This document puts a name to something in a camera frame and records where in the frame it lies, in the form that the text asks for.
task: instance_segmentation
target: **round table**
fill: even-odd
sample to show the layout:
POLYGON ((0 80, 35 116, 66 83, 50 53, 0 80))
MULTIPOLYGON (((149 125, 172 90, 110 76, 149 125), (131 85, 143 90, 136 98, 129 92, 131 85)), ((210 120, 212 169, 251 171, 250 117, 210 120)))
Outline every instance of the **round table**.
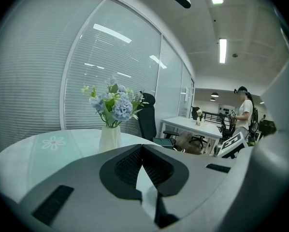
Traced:
MULTIPOLYGON (((101 130, 58 130, 31 136, 0 152, 0 192, 15 202, 34 186, 70 162, 99 154, 101 130)), ((146 139, 121 133, 122 146, 157 145, 146 139)), ((153 184, 142 167, 138 190, 144 194, 153 184)))

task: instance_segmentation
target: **woman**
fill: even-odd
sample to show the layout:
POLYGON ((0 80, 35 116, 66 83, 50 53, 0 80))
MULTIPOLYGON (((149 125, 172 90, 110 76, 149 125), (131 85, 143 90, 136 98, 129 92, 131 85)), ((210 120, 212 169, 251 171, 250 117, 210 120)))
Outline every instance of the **woman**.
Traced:
POLYGON ((251 125, 254 103, 252 96, 246 87, 241 86, 237 90, 237 95, 240 96, 240 100, 243 101, 243 103, 239 108, 238 114, 230 116, 231 119, 237 120, 236 131, 233 135, 241 132, 243 137, 246 139, 249 134, 249 126, 251 125))

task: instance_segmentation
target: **vase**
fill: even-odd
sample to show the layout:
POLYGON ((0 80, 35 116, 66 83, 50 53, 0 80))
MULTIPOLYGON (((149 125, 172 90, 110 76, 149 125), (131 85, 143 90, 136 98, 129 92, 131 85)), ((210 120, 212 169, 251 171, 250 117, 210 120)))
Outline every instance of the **vase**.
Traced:
POLYGON ((120 148, 122 144, 120 126, 115 128, 103 126, 100 138, 100 152, 120 148))

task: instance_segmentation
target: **backpack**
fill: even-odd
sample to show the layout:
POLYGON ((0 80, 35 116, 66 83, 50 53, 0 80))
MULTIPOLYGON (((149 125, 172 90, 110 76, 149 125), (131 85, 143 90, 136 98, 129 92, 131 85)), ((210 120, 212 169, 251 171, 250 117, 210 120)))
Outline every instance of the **backpack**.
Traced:
POLYGON ((257 128, 258 128, 258 120, 259 120, 259 113, 256 107, 254 107, 253 105, 253 112, 252 112, 252 116, 251 116, 251 125, 249 125, 249 132, 251 133, 256 133, 257 128))

